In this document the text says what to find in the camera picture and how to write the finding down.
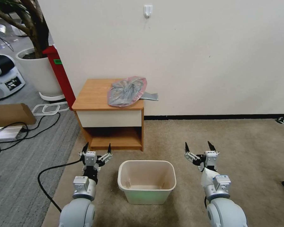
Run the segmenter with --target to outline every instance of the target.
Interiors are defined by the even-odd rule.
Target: beige carpet
[[[210,226],[201,173],[183,156],[185,141],[193,153],[202,154],[208,149],[207,140],[220,151],[219,173],[230,176],[231,199],[243,208],[249,227],[284,226],[284,187],[280,184],[284,180],[284,125],[257,119],[145,121],[144,126],[144,152],[113,151],[113,158],[99,172],[94,226]],[[79,159],[84,144],[80,134],[69,162]],[[131,205],[119,190],[119,165],[141,159],[173,164],[177,186],[164,205]],[[71,201],[72,181],[81,169],[82,164],[66,167],[54,196],[60,207]],[[50,178],[50,171],[43,177]],[[59,212],[51,205],[43,227],[57,227],[58,222]]]

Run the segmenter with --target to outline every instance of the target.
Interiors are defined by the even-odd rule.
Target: nightstand drawer
[[[82,127],[142,126],[141,110],[77,111]]]

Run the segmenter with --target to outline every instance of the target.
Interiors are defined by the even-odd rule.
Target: potted plant
[[[15,12],[22,23],[13,19]],[[48,58],[42,53],[48,47],[49,30],[37,0],[0,0],[0,18],[23,31],[33,47],[20,51],[16,58],[45,100],[64,98]]]

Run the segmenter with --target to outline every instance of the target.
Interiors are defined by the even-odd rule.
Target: red panel
[[[62,89],[62,92],[65,96],[65,99],[67,101],[67,104],[69,106],[70,110],[72,109],[72,105],[74,101],[76,100],[74,92],[72,90],[72,87],[70,86],[69,80],[67,78],[67,75],[65,73],[63,65],[56,65],[54,63],[54,59],[60,59],[59,54],[54,46],[49,46],[43,51],[43,54],[47,54],[47,57],[50,61],[51,67],[54,70],[54,73],[57,77],[57,80],[60,84],[60,87]]]

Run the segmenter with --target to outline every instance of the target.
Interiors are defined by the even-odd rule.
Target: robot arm
[[[210,151],[204,154],[193,154],[185,143],[185,158],[198,166],[202,172],[202,185],[205,199],[209,201],[206,207],[212,227],[247,227],[246,216],[240,206],[229,199],[231,181],[227,175],[219,175],[216,161],[219,152],[208,141]]]
[[[98,172],[111,158],[111,147],[103,156],[94,151],[87,151],[88,143],[79,155],[83,160],[83,176],[76,176],[73,200],[61,211],[59,227],[91,227],[95,217],[95,206],[92,201],[96,196],[96,184]]]

